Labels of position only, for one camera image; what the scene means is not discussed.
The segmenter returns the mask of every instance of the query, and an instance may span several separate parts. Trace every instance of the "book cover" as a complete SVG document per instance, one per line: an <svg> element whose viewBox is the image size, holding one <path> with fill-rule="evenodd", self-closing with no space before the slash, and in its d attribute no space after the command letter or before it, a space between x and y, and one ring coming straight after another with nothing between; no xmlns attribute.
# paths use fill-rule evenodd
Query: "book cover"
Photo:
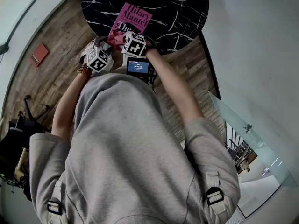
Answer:
<svg viewBox="0 0 299 224"><path fill-rule="evenodd" d="M116 18L114 25L109 33L109 36L114 31L143 33L148 25L152 14L140 9L129 3L125 3L120 14Z"/></svg>
<svg viewBox="0 0 299 224"><path fill-rule="evenodd" d="M48 50L45 48L45 46L42 43L39 43L36 47L36 49L33 52L33 55L30 58L31 63L38 67L42 60L47 56Z"/></svg>

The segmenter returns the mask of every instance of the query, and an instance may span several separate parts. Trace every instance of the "strap buckle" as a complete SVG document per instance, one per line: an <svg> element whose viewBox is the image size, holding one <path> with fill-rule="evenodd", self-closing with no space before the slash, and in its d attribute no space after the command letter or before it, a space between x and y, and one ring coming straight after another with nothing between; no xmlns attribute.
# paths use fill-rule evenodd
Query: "strap buckle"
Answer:
<svg viewBox="0 0 299 224"><path fill-rule="evenodd" d="M50 213L56 214L56 215L62 215L61 211L61 203L56 201L48 201L47 209Z"/></svg>
<svg viewBox="0 0 299 224"><path fill-rule="evenodd" d="M223 192L218 187L211 187L206 192L206 201L208 206L213 205L215 203L219 203L223 200L224 200Z"/></svg>

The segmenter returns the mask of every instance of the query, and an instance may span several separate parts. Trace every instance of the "pink book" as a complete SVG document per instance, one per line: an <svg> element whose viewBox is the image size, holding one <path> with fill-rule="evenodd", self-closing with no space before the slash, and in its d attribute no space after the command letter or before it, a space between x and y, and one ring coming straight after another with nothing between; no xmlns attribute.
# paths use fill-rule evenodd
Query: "pink book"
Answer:
<svg viewBox="0 0 299 224"><path fill-rule="evenodd" d="M143 33L148 25L152 14L140 9L132 4L125 3L120 14L116 18L114 25L109 33L109 36L114 31Z"/></svg>

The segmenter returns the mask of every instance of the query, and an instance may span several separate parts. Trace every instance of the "hardwood floor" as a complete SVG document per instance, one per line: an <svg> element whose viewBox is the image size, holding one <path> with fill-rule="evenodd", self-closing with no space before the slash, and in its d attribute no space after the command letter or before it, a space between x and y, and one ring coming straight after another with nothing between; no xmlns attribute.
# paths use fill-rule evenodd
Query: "hardwood floor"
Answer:
<svg viewBox="0 0 299 224"><path fill-rule="evenodd" d="M89 28L81 11L80 0L67 0L43 25L24 54L14 75L4 104L4 123L1 137L8 129L8 121L24 111L25 95L31 95L29 106L33 116L49 105L50 111L40 122L51 127L58 101L77 74L81 50L96 35ZM50 52L42 64L35 68L29 61L38 43L42 42ZM121 54L114 53L114 69L122 62ZM218 116L208 91L216 94L211 71L199 38L185 48L165 56L189 83L203 109L204 115L214 121L225 137L224 122ZM169 99L159 77L155 91L161 103L163 116L172 127L179 141L184 140L184 130L179 113Z"/></svg>

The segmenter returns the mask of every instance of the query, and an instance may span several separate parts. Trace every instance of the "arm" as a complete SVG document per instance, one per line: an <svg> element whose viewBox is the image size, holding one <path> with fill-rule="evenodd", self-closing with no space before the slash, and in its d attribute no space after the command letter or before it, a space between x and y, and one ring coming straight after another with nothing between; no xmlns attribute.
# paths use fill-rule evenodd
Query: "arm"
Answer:
<svg viewBox="0 0 299 224"><path fill-rule="evenodd" d="M192 119L204 117L193 91L186 81L160 56L156 49L146 54L160 76L162 84L177 107L184 125Z"/></svg>
<svg viewBox="0 0 299 224"><path fill-rule="evenodd" d="M47 202L65 170L69 150L69 141L55 135L36 133L30 137L30 193L34 209L44 224L48 223Z"/></svg>
<svg viewBox="0 0 299 224"><path fill-rule="evenodd" d="M76 105L87 76L79 73L59 101L56 108L51 134L69 142L70 128L73 122Z"/></svg>
<svg viewBox="0 0 299 224"><path fill-rule="evenodd" d="M204 118L192 90L183 78L155 49L146 53L162 84L178 108L185 126L185 153L198 174L200 186L208 190L206 172L218 172L219 188L224 194L226 212L216 215L202 199L201 211L208 223L225 223L234 213L240 199L240 188L234 163L221 141L215 123Z"/></svg>

